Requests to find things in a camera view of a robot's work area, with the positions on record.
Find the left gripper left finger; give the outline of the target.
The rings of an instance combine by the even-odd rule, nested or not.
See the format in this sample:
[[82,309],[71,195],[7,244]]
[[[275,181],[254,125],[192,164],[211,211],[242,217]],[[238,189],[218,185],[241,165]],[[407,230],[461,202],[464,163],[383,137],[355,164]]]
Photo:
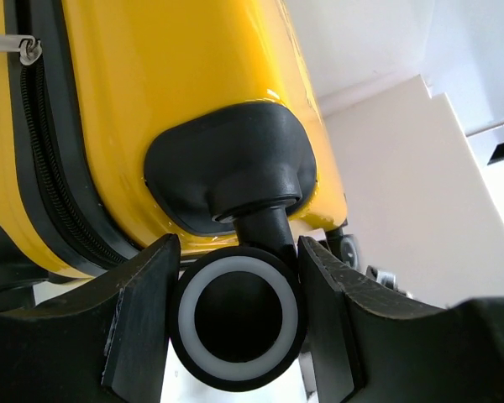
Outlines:
[[0,313],[0,402],[157,402],[177,281],[174,234],[31,309]]

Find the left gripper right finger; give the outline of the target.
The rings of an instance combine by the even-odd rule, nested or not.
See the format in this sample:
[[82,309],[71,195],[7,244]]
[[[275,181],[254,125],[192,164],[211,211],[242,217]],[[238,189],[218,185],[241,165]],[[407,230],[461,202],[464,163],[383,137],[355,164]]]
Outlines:
[[321,402],[504,402],[504,297],[441,309],[298,242]]

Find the yellow hard-shell suitcase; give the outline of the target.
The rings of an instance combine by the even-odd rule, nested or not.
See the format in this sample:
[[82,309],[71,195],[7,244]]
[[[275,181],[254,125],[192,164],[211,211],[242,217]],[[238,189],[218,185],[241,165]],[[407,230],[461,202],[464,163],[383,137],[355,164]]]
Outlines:
[[174,234],[168,350],[255,390],[307,335],[292,226],[343,262],[346,218],[283,2],[0,1],[0,313]]

